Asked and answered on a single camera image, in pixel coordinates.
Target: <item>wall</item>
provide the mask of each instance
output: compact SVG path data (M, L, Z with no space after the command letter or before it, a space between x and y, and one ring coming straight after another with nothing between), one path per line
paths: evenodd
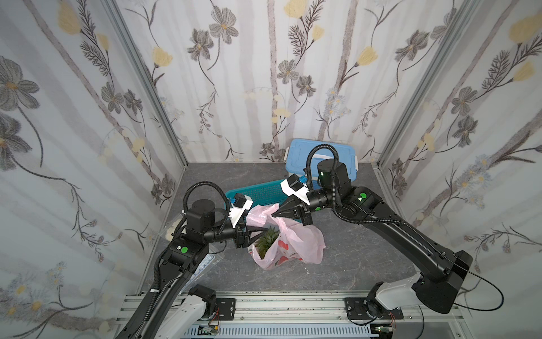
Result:
M542 5L483 1L383 164L408 221L475 259L505 295L464 310L477 338L539 337ZM457 299L493 308L469 275Z
M112 337L182 169L99 2L4 1L0 31L0 332Z
M378 158L460 1L118 0L189 161Z

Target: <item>blue cover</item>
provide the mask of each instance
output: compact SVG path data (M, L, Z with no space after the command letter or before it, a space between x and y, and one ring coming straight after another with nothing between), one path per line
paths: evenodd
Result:
M286 159L286 170L289 173L295 173L299 176L304 175L305 168L307 164L308 153L315 147L320 144L329 144L335 147L339 153L339 161L346 165L348 169L348 178L354 181L357 177L356 172L356 152L354 148L348 145L334 144L334 143L325 143L317 140L306 140L306 139L293 139L290 145L290 150L288 151L288 158ZM318 158L318 155L327 156L325 158ZM324 159L333 158L333 153L330 150L322 149L318 150L313 156L311 161L311 172L313 178L318 178L318 163Z

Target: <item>clear plastic bag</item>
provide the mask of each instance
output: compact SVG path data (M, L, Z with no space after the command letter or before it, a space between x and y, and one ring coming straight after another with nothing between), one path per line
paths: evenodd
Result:
M271 216L279 208L279 204L252 208L247 215L247 225L266 227L277 225L279 237L260 258L256 245L252 244L248 251L254 261L264 270L272 270L289 260L302 260L306 263L319 264L324 255L324 236L314 225L303 226L300 222L287 218Z

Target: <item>marble-pattern floor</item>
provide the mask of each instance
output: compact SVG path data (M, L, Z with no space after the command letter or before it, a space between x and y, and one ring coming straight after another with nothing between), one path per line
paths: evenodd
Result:
M198 181L213 181L226 192L287 176L284 163L191 163L180 182L168 218L173 219L183 209L186 189ZM366 186L382 196L370 164L359 164L353 185ZM210 187L194 190L189 205L198 199L211 199L217 206L222 202ZM197 283L218 291L369 290L376 282L392 282L415 273L413 264L403 254L365 227L343 222L329 209L313 213L313 221L326 243L321 264L293 261L264 271L246 249L237 249L229 241L224 258ZM167 241L159 238L152 262L166 245ZM146 272L142 290L148 290L151 282L152 270Z

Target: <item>metal mounting plate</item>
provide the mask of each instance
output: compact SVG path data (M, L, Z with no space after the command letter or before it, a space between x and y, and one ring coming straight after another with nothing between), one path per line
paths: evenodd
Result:
M344 298L344 303L346 307L346 313L350 320L370 320L372 319L366 312L363 302L365 298ZM390 311L395 319L403 319L403 311L401 309L393 309ZM385 315L380 319L389 319L391 320L390 315Z
M228 321L235 317L235 298L216 298L218 306L218 320Z

